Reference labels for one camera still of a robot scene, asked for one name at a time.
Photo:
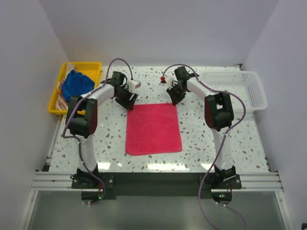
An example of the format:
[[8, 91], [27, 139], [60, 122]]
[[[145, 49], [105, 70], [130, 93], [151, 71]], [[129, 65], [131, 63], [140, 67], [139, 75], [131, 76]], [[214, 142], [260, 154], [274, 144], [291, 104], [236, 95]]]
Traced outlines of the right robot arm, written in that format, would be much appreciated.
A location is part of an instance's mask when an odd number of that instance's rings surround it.
[[213, 133], [216, 157], [213, 161], [214, 174], [211, 185], [225, 188], [236, 176], [235, 163], [231, 155], [231, 144], [227, 130], [231, 128], [234, 112], [230, 94], [219, 92], [205, 85], [196, 73], [188, 73], [184, 66], [175, 69], [175, 76], [163, 76], [172, 104], [177, 105], [192, 92], [204, 101], [204, 119]]

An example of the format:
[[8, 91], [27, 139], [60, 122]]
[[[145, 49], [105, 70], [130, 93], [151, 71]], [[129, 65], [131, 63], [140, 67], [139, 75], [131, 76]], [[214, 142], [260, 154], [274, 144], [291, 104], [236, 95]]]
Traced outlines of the pink microfiber towel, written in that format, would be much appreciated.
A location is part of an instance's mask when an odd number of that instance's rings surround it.
[[171, 103], [135, 105], [127, 114], [125, 151], [131, 156], [181, 152], [177, 108]]

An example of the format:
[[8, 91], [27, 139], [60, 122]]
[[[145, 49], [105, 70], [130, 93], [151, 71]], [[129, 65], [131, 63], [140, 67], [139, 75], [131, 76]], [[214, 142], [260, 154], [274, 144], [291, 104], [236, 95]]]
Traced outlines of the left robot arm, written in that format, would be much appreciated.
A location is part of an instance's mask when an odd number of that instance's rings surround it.
[[71, 97], [62, 136], [77, 140], [80, 163], [76, 174], [83, 178], [87, 187], [95, 188], [100, 182], [93, 141], [98, 126], [98, 107], [109, 99], [115, 99], [131, 111], [138, 97], [135, 90], [140, 86], [140, 81], [129, 80], [125, 74], [114, 71], [112, 77], [102, 81], [97, 88]]

